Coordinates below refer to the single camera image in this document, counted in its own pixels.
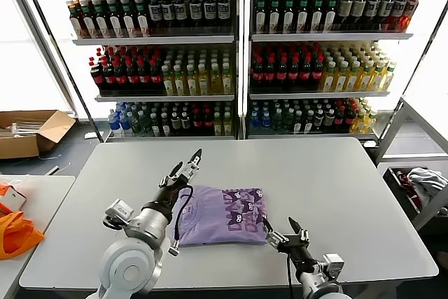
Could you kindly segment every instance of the folded shirt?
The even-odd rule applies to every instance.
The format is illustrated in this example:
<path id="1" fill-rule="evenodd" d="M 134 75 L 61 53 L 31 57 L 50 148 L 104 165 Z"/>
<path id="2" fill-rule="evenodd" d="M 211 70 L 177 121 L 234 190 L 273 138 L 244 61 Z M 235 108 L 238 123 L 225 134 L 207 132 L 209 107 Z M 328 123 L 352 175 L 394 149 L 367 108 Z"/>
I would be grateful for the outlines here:
<path id="1" fill-rule="evenodd" d="M 179 193 L 173 222 L 189 194 L 189 189 Z M 265 201 L 259 188 L 193 186 L 193 196 L 179 219 L 179 245 L 265 243 L 263 216 Z"/>

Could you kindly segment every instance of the white shelf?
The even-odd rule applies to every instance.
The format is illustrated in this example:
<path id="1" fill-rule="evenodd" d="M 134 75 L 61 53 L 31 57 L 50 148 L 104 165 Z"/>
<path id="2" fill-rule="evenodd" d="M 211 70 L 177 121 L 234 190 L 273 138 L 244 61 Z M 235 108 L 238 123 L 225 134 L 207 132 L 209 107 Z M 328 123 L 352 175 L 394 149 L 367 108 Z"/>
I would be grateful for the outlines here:
<path id="1" fill-rule="evenodd" d="M 148 38 L 76 39 L 77 46 L 172 45 L 183 43 L 232 43 L 233 35 L 150 36 Z"/>
<path id="2" fill-rule="evenodd" d="M 207 96 L 105 96 L 95 97 L 97 102 L 229 102 L 235 99 L 234 95 L 207 95 Z"/>
<path id="3" fill-rule="evenodd" d="M 408 33 L 303 33 L 303 34 L 253 34 L 252 42 L 265 41 L 357 41 L 357 40 L 406 40 Z"/>
<path id="4" fill-rule="evenodd" d="M 251 99 L 319 99 L 352 97 L 385 97 L 389 92 L 295 92 L 279 94 L 249 94 Z"/>

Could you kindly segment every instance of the black cable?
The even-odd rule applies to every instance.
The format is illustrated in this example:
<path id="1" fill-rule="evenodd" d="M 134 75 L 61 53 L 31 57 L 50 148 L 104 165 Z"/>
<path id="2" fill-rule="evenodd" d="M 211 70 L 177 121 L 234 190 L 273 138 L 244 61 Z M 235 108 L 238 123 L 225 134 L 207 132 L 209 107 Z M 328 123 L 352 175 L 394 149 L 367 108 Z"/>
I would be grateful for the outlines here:
<path id="1" fill-rule="evenodd" d="M 190 189 L 190 194 L 187 197 L 187 200 L 185 201 L 185 203 L 182 205 L 181 209 L 179 210 L 179 213 L 177 214 L 176 224 L 174 225 L 174 240 L 175 241 L 179 241 L 179 219 L 181 218 L 182 211 L 185 209 L 185 207 L 189 203 L 191 197 L 193 196 L 193 187 L 190 185 L 187 185 L 187 186 L 183 187 L 182 189 L 185 189 L 185 188 Z"/>
<path id="2" fill-rule="evenodd" d="M 294 299 L 294 292 L 293 292 L 293 283 L 291 281 L 291 265 L 290 265 L 291 255 L 288 253 L 288 256 L 286 257 L 286 267 L 288 268 L 288 284 L 289 284 L 289 297 L 290 299 Z"/>

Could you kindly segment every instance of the bottle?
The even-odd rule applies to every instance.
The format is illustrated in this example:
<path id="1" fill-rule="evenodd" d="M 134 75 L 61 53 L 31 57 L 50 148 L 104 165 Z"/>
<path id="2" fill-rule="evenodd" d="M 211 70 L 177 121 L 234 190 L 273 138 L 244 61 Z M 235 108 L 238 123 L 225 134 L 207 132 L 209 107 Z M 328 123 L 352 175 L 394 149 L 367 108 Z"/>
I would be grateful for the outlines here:
<path id="1" fill-rule="evenodd" d="M 379 88 L 380 91 L 385 92 L 388 90 L 388 88 L 392 82 L 393 71 L 395 70 L 395 66 L 396 66 L 395 62 L 389 63 L 389 66 L 387 67 L 386 76 L 384 77 L 384 82 L 382 83 L 382 85 L 380 85 L 380 88 Z"/>
<path id="2" fill-rule="evenodd" d="M 405 10 L 406 0 L 394 0 L 391 14 L 387 17 L 387 30 L 388 31 L 398 31 L 398 22 L 400 17 L 403 15 Z"/>
<path id="3" fill-rule="evenodd" d="M 353 0 L 339 0 L 339 8 L 337 9 L 335 19 L 338 30 L 347 30 L 349 28 L 348 21 L 352 6 Z"/>
<path id="4" fill-rule="evenodd" d="M 171 0 L 163 0 L 162 2 L 162 14 L 165 26 L 170 28 L 174 26 L 174 19 L 176 19 L 176 13 L 174 12 L 174 4 Z"/>
<path id="5" fill-rule="evenodd" d="M 393 7 L 393 0 L 381 0 L 378 7 L 378 14 L 376 17 L 377 28 L 380 31 L 387 30 L 387 18 L 391 14 L 391 10 Z"/>
<path id="6" fill-rule="evenodd" d="M 186 92 L 186 87 L 184 85 L 185 81 L 184 81 L 184 76 L 181 70 L 181 66 L 179 66 L 178 64 L 176 64 L 174 66 L 174 73 L 175 73 L 175 84 L 176 84 L 176 90 L 177 90 L 177 95 L 178 96 L 185 96 L 188 93 Z"/>
<path id="7" fill-rule="evenodd" d="M 311 132 L 313 122 L 314 122 L 314 111 L 308 110 L 307 119 L 304 121 L 303 134 L 309 134 Z"/>
<path id="8" fill-rule="evenodd" d="M 254 15 L 255 22 L 253 23 L 256 34 L 263 34 L 265 32 L 265 16 L 265 0 L 257 0 Z"/>
<path id="9" fill-rule="evenodd" d="M 199 64 L 197 66 L 197 68 L 199 69 L 199 88 L 200 88 L 200 92 L 201 95 L 208 95 L 209 94 L 209 79 L 208 79 L 208 74 L 207 71 L 205 69 L 205 64 Z"/>
<path id="10" fill-rule="evenodd" d="M 333 21 L 335 20 L 336 16 L 336 2 L 337 0 L 328 0 L 328 5 L 325 10 L 323 21 L 323 31 L 329 32 L 333 30 Z"/>
<path id="11" fill-rule="evenodd" d="M 359 61 L 353 61 L 351 64 L 350 74 L 345 82 L 345 86 L 342 88 L 343 91 L 354 91 L 355 84 L 359 81 L 360 73 L 359 73 Z"/>
<path id="12" fill-rule="evenodd" d="M 285 0 L 285 6 L 283 8 L 283 34 L 291 32 L 293 26 L 293 10 L 294 0 Z"/>
<path id="13" fill-rule="evenodd" d="M 364 128 L 364 117 L 365 117 L 365 110 L 361 109 L 358 113 L 358 116 L 356 117 L 355 121 L 350 127 L 349 132 L 350 133 L 361 133 L 361 131 Z"/>
<path id="14" fill-rule="evenodd" d="M 269 9 L 269 34 L 277 33 L 279 16 L 279 0 L 272 0 L 271 7 Z"/>
<path id="15" fill-rule="evenodd" d="M 344 87 L 345 81 L 347 80 L 347 67 L 349 63 L 347 61 L 342 61 L 340 64 L 339 71 L 333 80 L 332 91 L 341 92 Z"/>
<path id="16" fill-rule="evenodd" d="M 323 0 L 314 0 L 314 7 L 311 11 L 310 33 L 316 33 L 321 30 L 322 2 Z"/>

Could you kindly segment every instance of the gray table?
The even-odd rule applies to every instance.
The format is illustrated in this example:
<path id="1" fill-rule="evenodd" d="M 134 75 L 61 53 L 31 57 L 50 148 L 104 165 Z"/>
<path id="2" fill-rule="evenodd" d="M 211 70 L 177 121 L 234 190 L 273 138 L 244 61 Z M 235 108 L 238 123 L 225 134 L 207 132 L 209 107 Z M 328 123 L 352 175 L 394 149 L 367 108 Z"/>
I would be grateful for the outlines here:
<path id="1" fill-rule="evenodd" d="M 24 217 L 32 220 L 41 232 L 45 232 L 75 178 L 74 176 L 0 175 L 0 181 L 21 181 L 17 185 L 17 190 L 28 198 L 22 208 Z M 0 260 L 0 298 L 13 298 L 18 288 L 19 276 L 33 251 L 34 249 L 30 249 L 15 258 Z"/>
<path id="2" fill-rule="evenodd" d="M 288 216 L 309 229 L 310 252 L 337 252 L 341 282 L 432 277 L 438 268 L 412 224 L 352 138 L 157 141 L 100 144 L 85 164 L 44 243 L 20 278 L 25 288 L 95 289 L 104 250 L 122 237 L 102 225 L 116 198 L 151 200 L 162 176 L 202 148 L 196 184 L 264 191 L 272 225 Z M 169 256 L 156 289 L 286 286 L 286 257 L 272 247 L 214 245 Z"/>

